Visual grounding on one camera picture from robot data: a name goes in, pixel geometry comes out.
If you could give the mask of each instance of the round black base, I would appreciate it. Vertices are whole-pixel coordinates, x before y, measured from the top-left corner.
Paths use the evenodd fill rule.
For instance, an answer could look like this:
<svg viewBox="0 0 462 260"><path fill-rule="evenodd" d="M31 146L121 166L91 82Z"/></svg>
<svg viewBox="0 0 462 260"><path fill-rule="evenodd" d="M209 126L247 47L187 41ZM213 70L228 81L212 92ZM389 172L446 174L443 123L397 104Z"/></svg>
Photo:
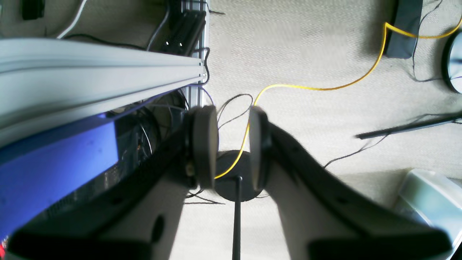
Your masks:
<svg viewBox="0 0 462 260"><path fill-rule="evenodd" d="M217 159L217 175L224 172L233 164L239 151L227 151L219 155ZM225 176L215 180L215 190L223 198L236 201L236 179L238 176L242 177L241 185L241 202L249 201L261 191L254 191L252 186L252 174L250 172L250 153L243 152L241 159L237 162L236 166L228 172Z"/></svg>

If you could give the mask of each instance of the black rod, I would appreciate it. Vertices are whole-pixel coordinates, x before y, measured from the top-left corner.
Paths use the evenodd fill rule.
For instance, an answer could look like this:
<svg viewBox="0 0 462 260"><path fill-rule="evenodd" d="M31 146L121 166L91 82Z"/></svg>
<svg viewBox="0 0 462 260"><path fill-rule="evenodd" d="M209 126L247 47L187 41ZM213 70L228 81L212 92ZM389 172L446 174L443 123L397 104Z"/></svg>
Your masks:
<svg viewBox="0 0 462 260"><path fill-rule="evenodd" d="M384 129L384 130L379 130L379 131L359 134L359 135L356 135L356 137L359 138L359 139L368 139L368 138L373 138L373 137L377 137L377 136L386 136L386 135L392 135L392 134L396 134L396 133L409 132L409 131L419 130L419 129L423 129L423 128L438 126L438 125L442 125L442 124L452 123L452 122L454 122L454 121L456 121L458 119L461 119L461 118L462 118L461 114L456 114L454 116L438 118L438 119L434 119L434 120L428 120L428 121L424 121L422 123L402 125L402 126L397 126L397 127Z"/></svg>
<svg viewBox="0 0 462 260"><path fill-rule="evenodd" d="M234 235L232 238L232 259L241 259L241 189L242 177L236 178L236 201L234 202Z"/></svg>

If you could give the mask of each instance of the blue panel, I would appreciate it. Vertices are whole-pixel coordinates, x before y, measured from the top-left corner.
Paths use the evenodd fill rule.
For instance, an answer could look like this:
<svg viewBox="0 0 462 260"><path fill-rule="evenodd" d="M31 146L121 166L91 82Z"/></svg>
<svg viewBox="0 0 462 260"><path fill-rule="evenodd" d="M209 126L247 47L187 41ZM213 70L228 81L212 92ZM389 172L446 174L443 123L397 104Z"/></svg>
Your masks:
<svg viewBox="0 0 462 260"><path fill-rule="evenodd" d="M0 239L118 161L114 122L86 118L0 150Z"/></svg>

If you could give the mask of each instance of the beige carpet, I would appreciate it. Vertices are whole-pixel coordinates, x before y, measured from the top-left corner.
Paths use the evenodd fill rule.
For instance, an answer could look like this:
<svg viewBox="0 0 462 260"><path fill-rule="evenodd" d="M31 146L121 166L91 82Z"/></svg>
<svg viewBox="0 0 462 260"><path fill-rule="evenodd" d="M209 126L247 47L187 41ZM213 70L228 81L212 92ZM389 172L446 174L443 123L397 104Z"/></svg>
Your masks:
<svg viewBox="0 0 462 260"><path fill-rule="evenodd" d="M43 36L60 30L77 1L47 0L46 18L22 22L17 0L5 0L1 32L5 37ZM423 13L436 2L424 1ZM275 83L335 87L362 76L374 63L382 25L392 16L390 0L214 0L211 8L226 15L210 18L208 90L223 104L238 93L256 96ZM90 0L76 33L107 40L146 44L162 19L163 8L148 0ZM458 1L444 0L422 25L435 35L457 24ZM443 40L421 40L416 53L419 79L440 74ZM462 110L462 95L442 81L416 83L410 60L384 58L364 81L337 91L272 89L260 105L270 120L296 137L321 164L358 150L367 141L353 136L408 123L424 113ZM223 122L248 106L233 102ZM247 119L225 126L221 149L238 149ZM376 147L328 169L374 201L391 207L408 168L423 168L462 178L462 126L435 128L389 136ZM188 204L183 209L172 259L230 259L234 206ZM242 259L288 259L277 207L271 198L242 205Z"/></svg>

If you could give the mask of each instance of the white cable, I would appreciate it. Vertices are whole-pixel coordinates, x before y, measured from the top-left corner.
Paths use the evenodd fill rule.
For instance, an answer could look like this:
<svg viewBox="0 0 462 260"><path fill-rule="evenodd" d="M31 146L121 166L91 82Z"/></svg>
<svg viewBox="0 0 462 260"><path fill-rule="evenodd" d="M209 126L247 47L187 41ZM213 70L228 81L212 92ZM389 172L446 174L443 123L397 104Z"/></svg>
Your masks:
<svg viewBox="0 0 462 260"><path fill-rule="evenodd" d="M60 33L58 37L56 37L56 39L63 38L64 36L66 36L66 34L68 34L74 28L74 26L77 24L77 22L80 19L80 15L82 14L82 11L84 9L86 2L87 0L82 0L82 2L80 3L79 10L77 11L77 14L75 15L74 21L72 21L71 25L69 25L62 33Z"/></svg>
<svg viewBox="0 0 462 260"><path fill-rule="evenodd" d="M146 139L147 139L147 144L149 144L149 151L151 152L151 155L152 155L152 148L151 148L151 141L149 141L149 137L147 137L147 133L146 131L144 130L144 127L140 124L141 126L141 129L143 130L143 133L145 134L146 136Z"/></svg>

